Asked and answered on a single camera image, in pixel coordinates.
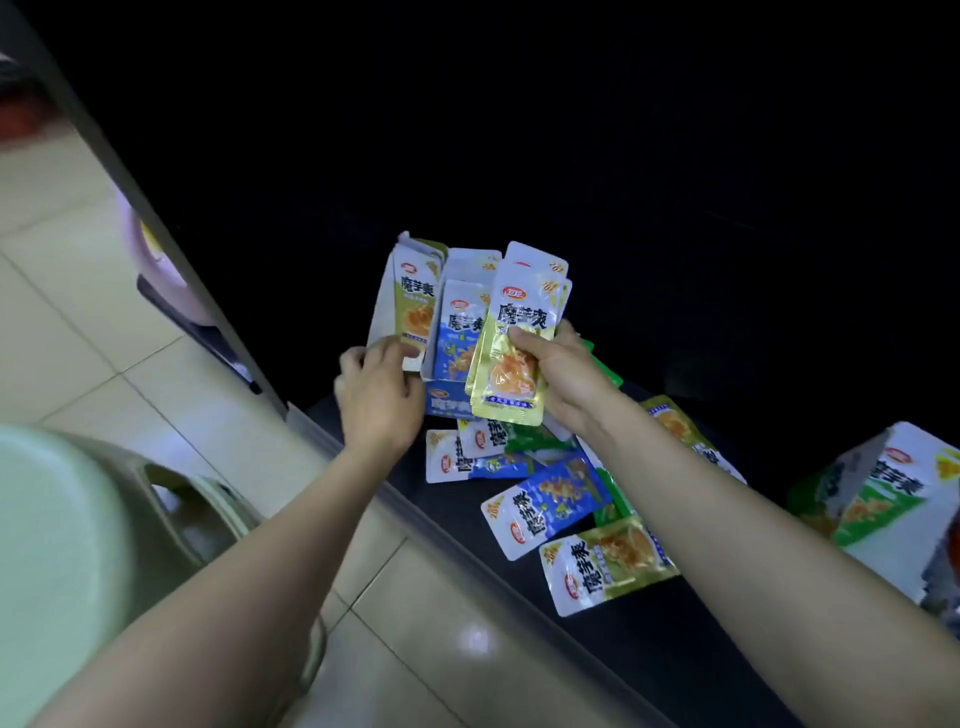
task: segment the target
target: floor tile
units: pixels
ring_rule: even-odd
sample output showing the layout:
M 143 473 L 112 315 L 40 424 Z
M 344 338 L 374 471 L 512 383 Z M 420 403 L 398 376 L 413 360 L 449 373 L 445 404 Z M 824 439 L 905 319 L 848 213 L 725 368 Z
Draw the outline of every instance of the floor tile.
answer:
M 417 676 L 350 613 L 330 635 L 324 663 L 310 692 L 283 724 L 297 728 L 463 728 Z
M 0 234 L 108 195 L 110 179 L 80 136 L 64 125 L 0 150 Z
M 330 594 L 324 599 L 323 608 L 320 610 L 320 616 L 326 625 L 327 634 L 333 631 L 333 628 L 337 626 L 337 622 L 343 618 L 348 609 L 347 603 L 331 589 Z
M 471 726 L 637 725 L 552 645 L 521 632 L 413 541 L 353 610 Z
M 0 422 L 34 422 L 113 370 L 0 256 Z
M 370 504 L 357 525 L 333 588 L 352 604 L 383 569 L 406 538 L 406 530 L 386 507 Z
M 139 452 L 178 473 L 223 479 L 120 376 L 47 417 L 43 424 L 106 440 L 121 448 Z
M 124 376 L 264 516 L 286 505 L 326 465 L 265 397 L 187 337 Z
M 0 250 L 119 372 L 182 336 L 137 293 L 112 196 L 11 233 Z

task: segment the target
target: red logo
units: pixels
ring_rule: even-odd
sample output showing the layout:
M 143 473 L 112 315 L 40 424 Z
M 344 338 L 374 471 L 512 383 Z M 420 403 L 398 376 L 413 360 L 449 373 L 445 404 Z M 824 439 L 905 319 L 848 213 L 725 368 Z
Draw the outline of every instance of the red logo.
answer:
M 564 586 L 566 586 L 566 592 L 570 595 L 571 599 L 580 598 L 580 590 L 577 589 L 577 580 L 572 573 L 568 573 L 564 577 Z
M 901 449 L 887 448 L 884 452 L 887 453 L 887 457 L 891 460 L 896 460 L 898 463 L 903 463 L 903 465 L 910 465 L 914 462 L 914 459 Z

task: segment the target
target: pink object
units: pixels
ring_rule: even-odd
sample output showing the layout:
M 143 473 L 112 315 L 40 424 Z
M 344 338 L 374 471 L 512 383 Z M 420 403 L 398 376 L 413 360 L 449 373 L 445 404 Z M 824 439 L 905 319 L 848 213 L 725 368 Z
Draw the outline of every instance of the pink object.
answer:
M 177 311 L 190 319 L 194 324 L 202 327 L 215 326 L 210 314 L 207 313 L 204 305 L 190 290 L 183 277 L 174 268 L 174 264 L 163 253 L 155 255 L 147 245 L 147 239 L 143 234 L 143 228 L 140 224 L 140 218 L 130 207 L 127 198 L 117 193 L 117 199 L 120 203 L 122 215 L 121 226 L 123 228 L 124 240 L 127 243 L 127 250 L 136 263 L 137 269 L 163 298 L 164 301 L 173 306 Z

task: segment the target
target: person's right hand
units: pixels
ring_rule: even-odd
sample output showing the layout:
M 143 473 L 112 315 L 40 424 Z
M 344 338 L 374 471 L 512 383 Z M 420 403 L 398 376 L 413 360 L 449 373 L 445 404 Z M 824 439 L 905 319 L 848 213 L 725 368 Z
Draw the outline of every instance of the person's right hand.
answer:
M 593 363 L 570 322 L 560 322 L 553 341 L 520 327 L 510 329 L 510 340 L 537 358 L 550 385 L 546 393 L 547 412 L 578 435 L 587 436 L 595 429 L 599 413 L 619 392 Z

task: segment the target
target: black background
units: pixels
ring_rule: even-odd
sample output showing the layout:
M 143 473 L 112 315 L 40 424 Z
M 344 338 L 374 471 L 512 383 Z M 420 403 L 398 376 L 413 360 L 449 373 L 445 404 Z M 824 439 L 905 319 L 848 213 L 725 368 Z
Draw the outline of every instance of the black background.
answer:
M 930 36 L 19 5 L 302 408 L 364 341 L 410 230 L 566 257 L 600 357 L 724 429 L 776 499 L 899 419 L 960 442 L 956 64 Z

